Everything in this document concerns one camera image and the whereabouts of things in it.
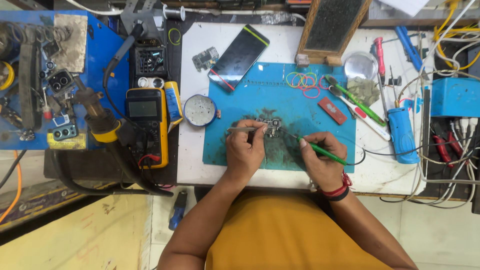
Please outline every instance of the white table surface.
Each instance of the white table surface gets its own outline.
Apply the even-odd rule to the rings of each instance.
[[[217,24],[217,23],[194,23],[188,32],[182,37],[182,69],[180,82],[180,99],[184,102],[195,94],[208,96],[209,79],[207,71],[198,72],[193,65],[192,57],[199,52],[214,46],[221,56],[229,44],[240,32],[244,25],[240,24]],[[270,39],[270,46],[263,52],[258,61],[294,63],[295,53],[302,33],[302,27],[279,26],[279,25],[253,25],[253,27]],[[357,50],[370,51],[373,40],[383,37],[384,40],[397,38],[393,30],[367,30],[358,29],[350,41],[344,57]],[[418,37],[411,38],[413,45],[418,43]],[[424,48],[431,46],[431,33],[423,39]],[[384,61],[386,64],[386,78],[390,76],[392,65],[394,78],[402,76],[403,86],[417,77],[417,71],[413,64],[407,62],[399,40],[383,44]],[[427,71],[432,70],[433,57],[427,61]],[[402,87],[397,87],[397,94]],[[411,97],[415,84],[406,90],[403,98]],[[394,108],[394,95],[392,88],[385,89],[387,107]],[[380,116],[384,116],[381,99],[375,102],[371,108]],[[420,121],[416,127],[420,134]],[[177,182],[180,184],[215,184],[225,171],[225,166],[209,165],[202,162],[204,145],[204,127],[196,127],[187,121],[182,121],[179,126],[179,152]],[[381,139],[364,122],[357,121],[355,161],[362,158],[361,147],[380,153],[393,153],[388,143]],[[418,180],[416,165],[400,164],[392,157],[379,156],[367,153],[365,161],[355,166],[355,173],[349,173],[353,182],[353,188],[357,192],[382,193],[382,194],[410,194],[415,181]],[[310,179],[305,172],[263,170],[259,169],[252,177],[249,186],[280,187],[307,189],[311,186]],[[425,188],[425,182],[420,186],[417,193]]]

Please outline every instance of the person's left hand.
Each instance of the person's left hand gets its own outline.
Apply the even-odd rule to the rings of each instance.
[[[225,143],[227,146],[225,174],[244,187],[264,160],[264,134],[267,125],[254,120],[240,120],[237,127],[257,128],[251,142],[248,140],[248,132],[233,132]]]

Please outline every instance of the orange cable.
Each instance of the orange cable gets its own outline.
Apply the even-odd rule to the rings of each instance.
[[[13,156],[15,159],[18,157],[18,152],[17,150],[13,151]],[[3,213],[3,215],[0,217],[0,223],[3,221],[3,219],[8,215],[8,213],[12,210],[12,208],[15,206],[17,203],[18,199],[20,198],[20,194],[22,193],[22,168],[20,168],[20,162],[17,163],[17,174],[18,174],[18,189],[17,189],[17,196],[15,196],[15,199],[13,200],[12,204],[8,207],[8,209]]]

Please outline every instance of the coiled spring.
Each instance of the coiled spring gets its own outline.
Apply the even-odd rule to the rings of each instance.
[[[73,28],[70,26],[44,26],[25,23],[14,23],[8,21],[0,21],[11,29],[11,36],[14,42],[24,44],[38,41],[51,42],[65,41],[70,38]]]

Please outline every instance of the green toothbrush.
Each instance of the green toothbrush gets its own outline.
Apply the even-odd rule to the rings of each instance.
[[[288,135],[296,138],[297,142],[300,142],[300,139],[303,138],[303,137],[294,136],[294,135],[288,133],[287,131],[285,131],[283,128],[279,128],[278,130],[283,131],[283,132],[285,132],[286,134],[288,134]],[[347,165],[347,162],[346,162],[345,160],[343,160],[343,159],[337,157],[336,155],[328,152],[327,150],[321,148],[320,146],[318,146],[318,145],[316,145],[316,144],[314,144],[314,143],[309,143],[309,144],[312,146],[312,148],[313,148],[313,150],[314,150],[315,152],[318,152],[318,153],[320,153],[320,154],[322,154],[322,155],[324,155],[324,156],[326,156],[326,157],[329,157],[331,160],[334,160],[334,161],[342,164],[343,166],[346,166],[346,165]]]
[[[338,89],[340,89],[345,95],[347,95],[362,111],[364,111],[368,116],[370,116],[375,122],[377,122],[380,126],[386,126],[387,124],[385,121],[380,118],[374,111],[372,111],[368,106],[365,106],[356,96],[354,96],[352,93],[350,93],[348,90],[345,88],[341,87],[338,84],[338,81],[330,76],[330,75],[325,75],[325,79],[328,81],[333,86],[336,86]]]

